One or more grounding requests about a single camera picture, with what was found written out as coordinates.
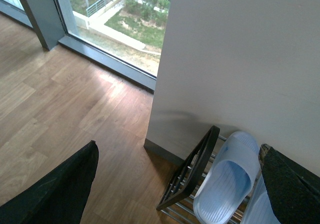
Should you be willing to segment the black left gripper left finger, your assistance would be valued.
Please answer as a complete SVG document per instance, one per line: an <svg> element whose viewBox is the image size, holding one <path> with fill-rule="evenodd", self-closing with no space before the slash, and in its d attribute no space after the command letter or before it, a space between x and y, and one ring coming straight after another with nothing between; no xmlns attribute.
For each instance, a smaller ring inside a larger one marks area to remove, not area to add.
<svg viewBox="0 0 320 224"><path fill-rule="evenodd" d="M95 141L0 207L1 223L80 223L99 159Z"/></svg>

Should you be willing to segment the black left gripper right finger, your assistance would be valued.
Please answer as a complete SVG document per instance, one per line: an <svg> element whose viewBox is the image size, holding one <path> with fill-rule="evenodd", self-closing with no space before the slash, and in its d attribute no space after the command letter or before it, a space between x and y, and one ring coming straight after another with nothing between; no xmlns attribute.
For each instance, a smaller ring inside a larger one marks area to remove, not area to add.
<svg viewBox="0 0 320 224"><path fill-rule="evenodd" d="M273 147L260 147L259 163L280 223L319 223L320 178Z"/></svg>

